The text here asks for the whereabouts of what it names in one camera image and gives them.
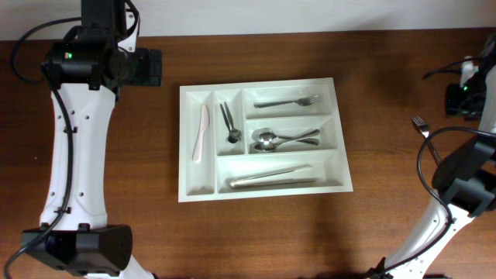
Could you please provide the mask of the steel fork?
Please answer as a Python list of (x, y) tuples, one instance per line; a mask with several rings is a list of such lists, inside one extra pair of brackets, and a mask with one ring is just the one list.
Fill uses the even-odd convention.
[[(411, 117), (412, 123), (416, 126), (417, 130), (419, 133), (427, 139), (430, 136), (430, 128), (427, 125), (426, 122), (422, 118), (420, 118), (418, 115), (412, 116)], [(427, 144), (427, 147), (429, 148), (430, 153), (432, 154), (432, 157), (434, 161), (436, 162), (437, 165), (441, 163), (441, 157), (437, 153), (436, 148), (432, 145), (431, 142)]]
[(276, 101), (276, 102), (254, 102), (251, 106), (255, 109), (264, 109), (272, 106), (288, 105), (288, 104), (309, 106), (309, 105), (317, 104), (321, 101), (322, 101), (322, 95), (313, 95), (304, 98), (298, 98), (295, 100), (285, 100), (285, 101)]

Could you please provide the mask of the pale pink plastic knife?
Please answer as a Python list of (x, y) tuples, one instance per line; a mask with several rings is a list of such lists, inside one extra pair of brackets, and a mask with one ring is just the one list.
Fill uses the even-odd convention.
[(192, 160), (195, 163), (199, 163), (202, 160), (204, 137), (205, 137), (205, 132), (209, 127), (209, 123), (210, 123), (210, 117), (209, 117), (208, 107), (206, 105), (203, 105), (201, 107), (201, 118), (198, 128), (198, 136), (192, 154)]

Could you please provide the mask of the small dark metal tongs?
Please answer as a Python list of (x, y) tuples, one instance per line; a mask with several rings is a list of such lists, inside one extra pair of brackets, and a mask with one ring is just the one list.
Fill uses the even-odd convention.
[(222, 116), (224, 118), (224, 122), (226, 124), (226, 128), (228, 129), (228, 132), (229, 132), (229, 135), (227, 138), (228, 142), (229, 143), (239, 142), (241, 140), (242, 133), (239, 129), (237, 129), (234, 126), (234, 121), (233, 121), (233, 118), (232, 118), (232, 115), (230, 113), (230, 110), (229, 110), (227, 103), (224, 102), (223, 104), (220, 104), (219, 106), (221, 109)]

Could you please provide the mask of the steel spoon tray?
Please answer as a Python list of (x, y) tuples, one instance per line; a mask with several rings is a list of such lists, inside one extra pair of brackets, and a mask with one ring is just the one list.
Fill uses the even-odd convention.
[[(277, 135), (269, 128), (262, 128), (262, 129), (256, 129), (255, 131), (252, 132), (252, 139), (254, 141), (259, 141), (260, 137), (263, 133), (269, 133), (269, 135), (271, 136), (271, 139), (289, 140), (291, 138), (290, 136)], [(307, 144), (318, 146), (320, 144), (320, 140), (319, 139), (304, 139), (304, 140), (300, 139), (299, 143), (307, 143)]]

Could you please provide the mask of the long steel tongs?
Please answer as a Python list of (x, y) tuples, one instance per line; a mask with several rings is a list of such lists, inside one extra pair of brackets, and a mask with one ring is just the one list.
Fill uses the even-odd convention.
[(285, 184), (312, 183), (318, 179), (314, 177), (292, 177), (291, 174), (311, 169), (309, 165), (285, 168), (263, 174), (255, 174), (230, 180), (227, 185), (233, 190), (242, 188), (259, 188)]

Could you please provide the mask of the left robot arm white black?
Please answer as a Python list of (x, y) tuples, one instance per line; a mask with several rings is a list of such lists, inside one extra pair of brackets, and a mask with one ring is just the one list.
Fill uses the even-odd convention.
[(83, 1), (81, 14), (40, 70), (54, 110), (50, 187), (40, 224), (20, 253), (83, 278), (149, 278), (133, 256), (128, 225), (105, 209), (105, 148), (121, 88), (158, 87), (162, 54), (136, 46), (140, 14), (130, 1)]

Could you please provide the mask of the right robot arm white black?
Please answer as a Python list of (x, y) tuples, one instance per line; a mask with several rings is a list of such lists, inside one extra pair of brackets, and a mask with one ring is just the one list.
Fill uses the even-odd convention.
[[(476, 217), (495, 209), (495, 176), (483, 169), (495, 160), (495, 36), (488, 37), (479, 55), (448, 64), (438, 72), (460, 76), (459, 83), (446, 89), (446, 114), (480, 124), (476, 129), (445, 127), (425, 136), (416, 169), (431, 200), (402, 246), (369, 269), (367, 278), (426, 278), (449, 241)], [(428, 183), (420, 165), (424, 150), (432, 149), (432, 140), (449, 131), (472, 137), (444, 158), (434, 155), (437, 168)]]

